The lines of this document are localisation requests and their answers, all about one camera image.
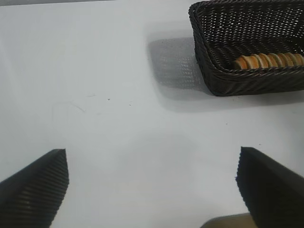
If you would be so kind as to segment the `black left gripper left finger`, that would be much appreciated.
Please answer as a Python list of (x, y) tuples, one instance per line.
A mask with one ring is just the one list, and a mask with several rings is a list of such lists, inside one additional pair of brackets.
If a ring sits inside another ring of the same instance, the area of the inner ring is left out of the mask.
[(54, 149), (0, 183), (2, 228), (48, 228), (67, 192), (66, 150)]

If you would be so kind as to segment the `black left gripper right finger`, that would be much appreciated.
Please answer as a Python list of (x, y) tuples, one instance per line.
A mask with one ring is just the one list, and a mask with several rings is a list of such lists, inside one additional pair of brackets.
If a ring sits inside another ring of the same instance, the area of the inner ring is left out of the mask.
[(253, 147), (241, 147), (237, 186), (259, 228), (304, 226), (304, 179)]

